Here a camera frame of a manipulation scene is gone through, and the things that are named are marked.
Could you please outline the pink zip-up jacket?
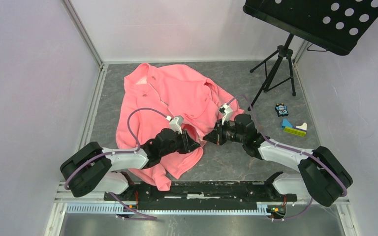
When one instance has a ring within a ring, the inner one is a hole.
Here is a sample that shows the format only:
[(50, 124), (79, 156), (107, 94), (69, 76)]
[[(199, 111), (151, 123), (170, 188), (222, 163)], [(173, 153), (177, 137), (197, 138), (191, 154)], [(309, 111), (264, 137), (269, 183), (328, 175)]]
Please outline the pink zip-up jacket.
[(234, 97), (210, 78), (187, 65), (139, 65), (124, 78), (125, 95), (116, 131), (120, 149), (152, 139), (169, 126), (166, 116), (182, 116), (182, 127), (202, 146), (203, 137), (222, 118), (219, 107), (230, 105), (233, 115), (243, 113)]

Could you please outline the white object behind arm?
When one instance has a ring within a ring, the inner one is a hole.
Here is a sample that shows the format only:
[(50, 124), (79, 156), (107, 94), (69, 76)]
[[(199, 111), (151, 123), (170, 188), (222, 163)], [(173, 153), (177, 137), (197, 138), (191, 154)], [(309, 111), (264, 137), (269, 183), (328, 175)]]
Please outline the white object behind arm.
[(295, 126), (296, 129), (307, 131), (308, 124), (304, 122), (301, 125)]

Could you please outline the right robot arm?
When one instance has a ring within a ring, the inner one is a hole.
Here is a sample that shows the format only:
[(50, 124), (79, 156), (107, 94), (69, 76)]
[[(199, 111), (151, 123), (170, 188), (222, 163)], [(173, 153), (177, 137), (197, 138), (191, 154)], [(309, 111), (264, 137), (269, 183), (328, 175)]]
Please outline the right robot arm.
[(203, 139), (218, 146), (227, 141), (240, 143), (251, 157), (297, 171), (300, 177), (277, 176), (265, 186), (265, 196), (271, 201), (284, 194), (309, 194), (320, 205), (329, 207), (339, 197), (347, 195), (347, 189), (353, 184), (351, 175), (330, 149), (323, 146), (306, 149), (279, 143), (259, 133), (248, 114), (237, 115), (234, 121), (218, 120)]

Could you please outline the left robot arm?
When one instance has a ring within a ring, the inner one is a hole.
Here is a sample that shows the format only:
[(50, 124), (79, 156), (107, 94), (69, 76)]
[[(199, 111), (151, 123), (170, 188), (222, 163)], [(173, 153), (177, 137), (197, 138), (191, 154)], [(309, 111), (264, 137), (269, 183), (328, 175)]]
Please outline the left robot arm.
[(162, 129), (140, 148), (108, 149), (90, 142), (60, 166), (64, 188), (76, 198), (93, 191), (112, 192), (122, 200), (130, 200), (135, 187), (121, 173), (124, 169), (147, 169), (171, 153), (187, 154), (200, 147), (186, 130)]

